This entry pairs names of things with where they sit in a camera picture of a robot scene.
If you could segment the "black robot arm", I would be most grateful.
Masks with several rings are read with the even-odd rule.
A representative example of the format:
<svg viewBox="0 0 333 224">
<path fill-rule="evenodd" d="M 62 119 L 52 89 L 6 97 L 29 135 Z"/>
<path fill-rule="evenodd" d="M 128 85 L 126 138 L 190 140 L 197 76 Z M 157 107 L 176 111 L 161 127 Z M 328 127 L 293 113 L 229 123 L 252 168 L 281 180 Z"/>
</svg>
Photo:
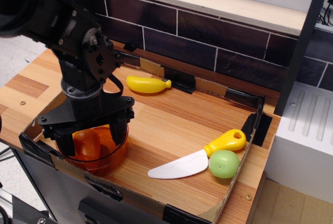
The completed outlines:
<svg viewBox="0 0 333 224">
<path fill-rule="evenodd" d="M 113 75 L 121 60 L 96 18 L 72 0 L 1 0 L 1 37 L 19 35 L 45 44 L 60 64 L 66 99 L 39 117 L 43 135 L 66 156 L 75 155 L 74 132 L 101 125 L 122 144 L 134 99 L 103 90 L 107 80 L 123 89 Z"/>
</svg>

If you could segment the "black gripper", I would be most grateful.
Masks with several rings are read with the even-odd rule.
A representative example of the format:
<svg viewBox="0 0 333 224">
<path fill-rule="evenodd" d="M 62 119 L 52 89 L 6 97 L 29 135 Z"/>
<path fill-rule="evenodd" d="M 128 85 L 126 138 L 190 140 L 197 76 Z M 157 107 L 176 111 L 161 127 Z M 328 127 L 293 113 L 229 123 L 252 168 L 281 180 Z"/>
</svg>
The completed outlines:
<svg viewBox="0 0 333 224">
<path fill-rule="evenodd" d="M 67 97 L 63 103 L 38 118 L 46 138 L 56 141 L 65 156 L 75 156 L 72 134 L 102 125 L 109 125 L 116 146 L 124 143 L 128 135 L 128 123 L 134 118 L 135 100 L 129 96 L 114 96 L 101 91 L 88 100 Z"/>
</svg>

